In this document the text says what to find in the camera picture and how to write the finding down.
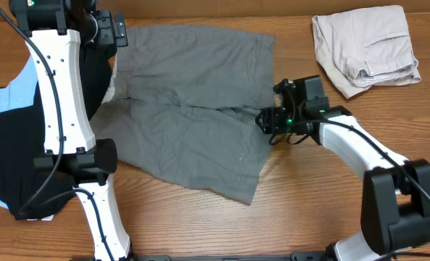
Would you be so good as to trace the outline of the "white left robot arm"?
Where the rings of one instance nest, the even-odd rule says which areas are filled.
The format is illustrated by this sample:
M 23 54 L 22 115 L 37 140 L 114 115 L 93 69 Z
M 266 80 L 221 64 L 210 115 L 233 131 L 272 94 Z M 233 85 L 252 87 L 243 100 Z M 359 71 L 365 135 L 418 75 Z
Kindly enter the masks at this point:
M 80 80 L 80 45 L 124 47 L 124 16 L 78 10 L 67 25 L 54 12 L 55 28 L 36 28 L 26 42 L 36 63 L 44 111 L 44 155 L 38 170 L 68 175 L 86 214 L 94 240 L 93 260 L 132 260 L 132 243 L 121 222 L 114 192 L 117 150 L 110 139 L 97 139 L 89 124 Z

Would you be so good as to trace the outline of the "grey shorts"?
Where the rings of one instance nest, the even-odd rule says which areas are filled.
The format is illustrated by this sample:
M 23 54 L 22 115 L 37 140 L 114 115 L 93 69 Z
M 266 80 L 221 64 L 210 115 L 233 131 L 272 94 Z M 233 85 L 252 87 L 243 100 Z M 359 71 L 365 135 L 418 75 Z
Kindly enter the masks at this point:
M 196 25 L 136 26 L 91 119 L 118 158 L 156 178 L 250 204 L 270 154 L 275 38 Z

